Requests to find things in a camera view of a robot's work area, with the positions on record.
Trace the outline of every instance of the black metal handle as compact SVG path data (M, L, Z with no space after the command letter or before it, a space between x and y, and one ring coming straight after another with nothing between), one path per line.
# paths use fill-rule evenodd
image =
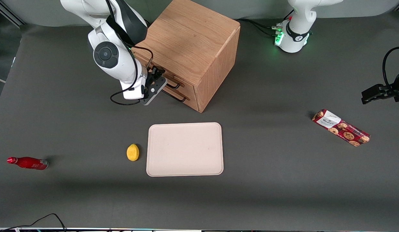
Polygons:
M176 90L177 88L179 88L181 86L181 84L177 84L176 86L172 86L172 85L170 85L170 84L167 84L167 87L170 87L171 89L174 89L174 90Z
M186 100L186 97L184 97L182 100L180 100L180 99L177 99L176 97L174 97L174 96L172 96L170 93L168 93L168 92L166 92L166 91L164 91L164 90L162 90L164 93L166 93L166 95L168 95L169 97L172 97L173 99L175 99L175 100L177 100L177 101L179 101L179 102L184 102L185 100Z

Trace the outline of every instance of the white label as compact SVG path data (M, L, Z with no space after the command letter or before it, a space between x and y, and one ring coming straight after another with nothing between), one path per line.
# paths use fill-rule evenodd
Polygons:
M328 110L324 114L324 117L322 117L320 120L317 121L318 124L320 124L321 126L325 126L328 129L337 125L339 122L341 122L341 118L339 118L337 115L329 112Z

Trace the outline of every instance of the wooden box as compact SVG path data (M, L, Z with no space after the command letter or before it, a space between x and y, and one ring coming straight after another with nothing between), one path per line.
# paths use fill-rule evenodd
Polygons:
M171 86L180 84L164 91L202 113L235 63L239 29L239 22L190 0L173 0L137 46L152 50L152 63L166 70ZM132 50L142 64L149 61L148 51Z

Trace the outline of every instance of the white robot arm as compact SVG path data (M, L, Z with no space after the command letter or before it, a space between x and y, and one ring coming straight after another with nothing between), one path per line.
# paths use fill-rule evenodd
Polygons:
M130 51L146 37L147 25L142 16L123 0L61 0L61 4L94 28L88 34L93 59L104 72L120 81L122 91L116 94L149 104L166 85L166 79L160 78L161 73L148 73Z
M317 6L330 6L343 0L288 0L294 8L292 19L278 23L275 45L288 53L296 53L307 43L309 30L317 19L317 12L312 10Z

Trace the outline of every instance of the cookie package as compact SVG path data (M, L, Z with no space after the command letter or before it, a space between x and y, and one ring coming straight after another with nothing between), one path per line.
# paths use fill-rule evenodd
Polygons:
M329 132L349 142L354 147L370 141L370 135L345 122L326 109L319 111L312 120Z

